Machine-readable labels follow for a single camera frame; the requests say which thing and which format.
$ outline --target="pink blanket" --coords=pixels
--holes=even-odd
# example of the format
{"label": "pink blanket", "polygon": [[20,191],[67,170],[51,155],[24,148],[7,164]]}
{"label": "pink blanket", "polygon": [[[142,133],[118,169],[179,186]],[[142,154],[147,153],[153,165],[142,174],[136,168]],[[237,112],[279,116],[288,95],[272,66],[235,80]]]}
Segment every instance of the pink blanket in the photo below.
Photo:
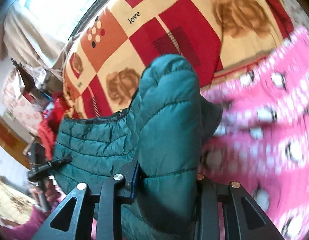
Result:
{"label": "pink blanket", "polygon": [[204,148],[203,173],[240,182],[286,239],[302,239],[309,230],[307,30],[299,27],[257,68],[202,95],[224,108]]}

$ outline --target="wooden door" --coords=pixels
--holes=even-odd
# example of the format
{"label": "wooden door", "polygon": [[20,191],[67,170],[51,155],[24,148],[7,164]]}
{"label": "wooden door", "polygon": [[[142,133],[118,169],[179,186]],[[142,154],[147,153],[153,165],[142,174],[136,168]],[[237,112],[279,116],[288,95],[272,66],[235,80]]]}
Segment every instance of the wooden door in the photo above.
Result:
{"label": "wooden door", "polygon": [[16,161],[30,168],[27,157],[22,153],[27,143],[21,139],[0,117],[0,146]]}

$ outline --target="green puffer jacket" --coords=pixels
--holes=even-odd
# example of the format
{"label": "green puffer jacket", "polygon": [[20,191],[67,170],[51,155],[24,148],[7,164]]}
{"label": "green puffer jacket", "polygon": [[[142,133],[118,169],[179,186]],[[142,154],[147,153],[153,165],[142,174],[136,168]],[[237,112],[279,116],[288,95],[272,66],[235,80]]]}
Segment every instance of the green puffer jacket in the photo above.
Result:
{"label": "green puffer jacket", "polygon": [[197,75],[179,55],[155,59],[144,71],[130,107],[110,117],[65,118],[54,158],[73,161],[55,171],[68,194],[78,183],[102,183],[136,152],[143,171],[139,195],[123,205],[128,240],[191,239],[201,145],[222,110],[200,96]]}

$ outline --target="triangular cutout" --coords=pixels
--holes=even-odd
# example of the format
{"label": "triangular cutout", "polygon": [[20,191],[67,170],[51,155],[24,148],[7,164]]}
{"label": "triangular cutout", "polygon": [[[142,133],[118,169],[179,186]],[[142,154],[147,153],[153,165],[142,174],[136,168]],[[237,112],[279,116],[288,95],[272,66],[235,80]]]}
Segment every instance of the triangular cutout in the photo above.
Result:
{"label": "triangular cutout", "polygon": [[266,222],[247,198],[241,198],[241,203],[244,208],[246,223],[249,230],[266,226]]}
{"label": "triangular cutout", "polygon": [[50,223],[50,226],[55,229],[67,232],[70,227],[72,215],[74,212],[75,204],[77,203],[76,198],[71,198],[59,211],[54,220]]}

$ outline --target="purple sleeve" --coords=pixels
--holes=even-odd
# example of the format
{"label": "purple sleeve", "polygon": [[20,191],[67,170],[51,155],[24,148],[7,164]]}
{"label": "purple sleeve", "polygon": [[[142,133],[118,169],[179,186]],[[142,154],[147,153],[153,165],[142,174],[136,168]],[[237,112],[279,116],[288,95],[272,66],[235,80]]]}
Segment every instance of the purple sleeve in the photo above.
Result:
{"label": "purple sleeve", "polygon": [[33,206],[30,219],[25,224],[14,228],[2,228],[8,240],[30,240],[47,217]]}

